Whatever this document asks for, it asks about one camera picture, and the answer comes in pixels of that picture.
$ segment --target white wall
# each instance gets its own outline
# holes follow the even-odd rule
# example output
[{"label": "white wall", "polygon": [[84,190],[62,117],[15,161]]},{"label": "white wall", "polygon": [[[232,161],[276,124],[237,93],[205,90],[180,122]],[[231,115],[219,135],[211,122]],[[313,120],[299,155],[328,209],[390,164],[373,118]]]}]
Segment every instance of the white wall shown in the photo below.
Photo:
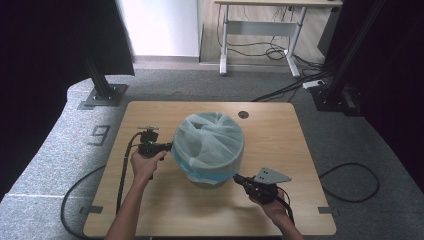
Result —
[{"label": "white wall", "polygon": [[197,0],[116,0],[134,56],[199,57]]}]

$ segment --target person's right hand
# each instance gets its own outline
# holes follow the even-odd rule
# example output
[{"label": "person's right hand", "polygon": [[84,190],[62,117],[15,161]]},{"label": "person's right hand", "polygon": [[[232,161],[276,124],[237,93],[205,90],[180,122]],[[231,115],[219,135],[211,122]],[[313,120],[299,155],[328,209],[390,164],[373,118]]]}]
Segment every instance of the person's right hand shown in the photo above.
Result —
[{"label": "person's right hand", "polygon": [[[278,196],[284,200],[284,192],[281,189],[278,189]],[[286,208],[277,200],[274,200],[272,203],[268,203],[265,205],[260,204],[258,201],[256,201],[254,198],[249,196],[250,201],[258,204],[262,207],[265,214],[273,221],[275,222],[277,219],[281,217],[288,217]]]}]

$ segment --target table top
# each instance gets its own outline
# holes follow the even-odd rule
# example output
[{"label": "table top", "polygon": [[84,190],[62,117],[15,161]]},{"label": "table top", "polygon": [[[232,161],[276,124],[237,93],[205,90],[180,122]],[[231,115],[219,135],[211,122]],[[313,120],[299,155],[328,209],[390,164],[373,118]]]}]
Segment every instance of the table top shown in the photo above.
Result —
[{"label": "table top", "polygon": [[[240,111],[249,117],[242,119]],[[87,236],[105,236],[115,218],[116,197],[125,150],[137,127],[159,127],[157,142],[173,140],[179,124],[194,113],[220,112],[242,128],[245,149],[240,175],[252,177],[268,167],[292,177],[280,183],[291,199],[296,226],[303,235],[332,235],[336,226],[302,133],[289,103],[244,102],[131,102],[125,112],[84,226]],[[133,179],[128,164],[123,199]],[[278,228],[252,203],[242,186],[232,179],[211,187],[192,183],[168,153],[159,162],[141,205],[137,236],[272,236]]]},{"label": "table top", "polygon": [[341,0],[215,0],[222,5],[293,6],[293,7],[341,7]]}]

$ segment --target translucent trash bag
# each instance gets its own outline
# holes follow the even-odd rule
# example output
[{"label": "translucent trash bag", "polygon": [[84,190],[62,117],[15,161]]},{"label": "translucent trash bag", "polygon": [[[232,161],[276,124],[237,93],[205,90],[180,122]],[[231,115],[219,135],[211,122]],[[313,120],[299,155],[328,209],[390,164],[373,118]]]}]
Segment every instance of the translucent trash bag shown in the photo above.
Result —
[{"label": "translucent trash bag", "polygon": [[237,122],[222,113],[203,112],[179,125],[171,152],[188,179],[215,185],[239,172],[243,149]]}]

